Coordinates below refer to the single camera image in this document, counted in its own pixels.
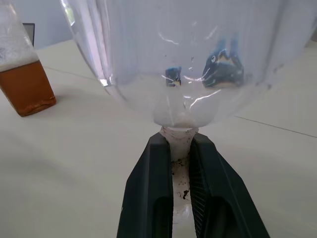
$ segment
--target clear plastic bottle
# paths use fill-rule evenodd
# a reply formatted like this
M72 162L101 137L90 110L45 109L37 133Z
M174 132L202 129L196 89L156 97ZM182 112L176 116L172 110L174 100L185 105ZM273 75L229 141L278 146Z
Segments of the clear plastic bottle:
M168 127L205 126L274 84L316 26L316 0L62 0L118 100Z
M56 103L41 62L10 0L0 0L0 88L21 116Z

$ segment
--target small blue object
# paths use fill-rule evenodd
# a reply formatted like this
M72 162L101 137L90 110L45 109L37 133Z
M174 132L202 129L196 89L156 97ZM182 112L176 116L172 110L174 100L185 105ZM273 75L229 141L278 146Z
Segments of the small blue object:
M210 87L240 87L244 84L244 69L238 57L238 40L231 40L230 54L226 41L221 39L216 50L208 57L203 72L203 85Z
M167 87L175 87L181 85L180 72L182 67L172 67L165 71L165 79Z

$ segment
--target amber liquid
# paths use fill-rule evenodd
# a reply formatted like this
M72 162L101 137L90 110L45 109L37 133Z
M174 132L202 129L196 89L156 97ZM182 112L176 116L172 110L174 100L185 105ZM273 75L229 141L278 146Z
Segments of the amber liquid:
M40 61L0 72L0 88L22 117L56 104Z

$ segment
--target white tabletop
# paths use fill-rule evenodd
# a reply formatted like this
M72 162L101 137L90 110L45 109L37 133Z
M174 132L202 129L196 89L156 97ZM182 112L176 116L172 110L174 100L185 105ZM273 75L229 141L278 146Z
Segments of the white tabletop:
M20 118L0 94L1 237L113 238L126 179L159 126L108 96L72 41L39 56L57 105ZM242 177L272 238L317 237L316 58L306 49L241 118L200 130Z

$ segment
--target white wall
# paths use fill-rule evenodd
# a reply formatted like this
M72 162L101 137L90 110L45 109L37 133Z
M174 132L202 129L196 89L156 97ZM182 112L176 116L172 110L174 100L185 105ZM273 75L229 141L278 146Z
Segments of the white wall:
M59 0L13 0L22 22L35 23L35 48L72 38Z

